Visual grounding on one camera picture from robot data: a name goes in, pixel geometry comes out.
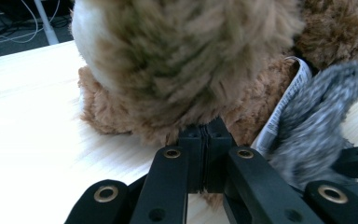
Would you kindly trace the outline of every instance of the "cable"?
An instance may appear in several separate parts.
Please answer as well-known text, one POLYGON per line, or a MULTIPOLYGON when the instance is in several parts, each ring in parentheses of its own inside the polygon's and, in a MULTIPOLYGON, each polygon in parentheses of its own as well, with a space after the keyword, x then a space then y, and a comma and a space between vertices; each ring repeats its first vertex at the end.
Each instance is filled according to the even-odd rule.
MULTIPOLYGON (((16 37, 12 37, 12 38, 9 38, 7 37, 6 35, 0 35, 0 38, 4 38, 5 40, 1 40, 0 43, 4 43, 4 42, 7 42, 7 41, 12 41, 14 43, 18 43, 18 44, 25 44, 25 43, 28 43, 30 42, 31 40, 34 39, 34 37, 37 35, 37 33, 39 33, 40 31, 43 30, 43 27, 39 29, 39 25, 38 25, 38 22, 37 22, 37 19, 36 19, 36 16, 34 15, 33 11, 28 7, 28 5, 23 1, 21 0, 22 3, 25 5, 25 7, 28 9, 28 11, 31 13, 32 17, 34 18, 34 24, 36 26, 35 28, 35 31, 33 33, 29 33, 27 35, 20 35, 20 36, 16 36, 16 37), (26 37, 28 35, 33 35, 31 36, 28 40, 25 40, 25 41, 16 41, 15 39, 18 39, 18 38, 22 38, 22 37, 26 37)), ((51 19, 49 20, 49 22, 52 22, 52 20, 54 20, 57 12, 58 12, 58 9, 60 7, 60 0, 58 0, 57 2, 57 7, 54 11, 54 14, 52 15, 51 19)))

